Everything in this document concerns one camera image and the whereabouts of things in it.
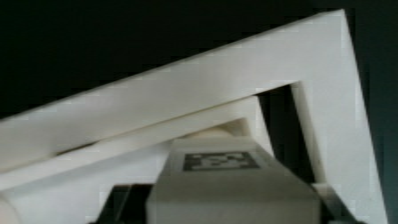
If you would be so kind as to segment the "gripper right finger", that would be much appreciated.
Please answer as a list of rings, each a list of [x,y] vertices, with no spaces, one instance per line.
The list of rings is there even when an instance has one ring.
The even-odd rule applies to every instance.
[[[321,200],[319,224],[366,224],[355,219],[332,186],[326,183],[314,183],[312,189]]]

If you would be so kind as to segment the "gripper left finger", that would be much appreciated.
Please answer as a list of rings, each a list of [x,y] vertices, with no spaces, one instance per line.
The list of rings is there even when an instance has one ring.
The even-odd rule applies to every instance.
[[[151,184],[115,185],[99,216],[88,224],[145,224],[145,201]]]

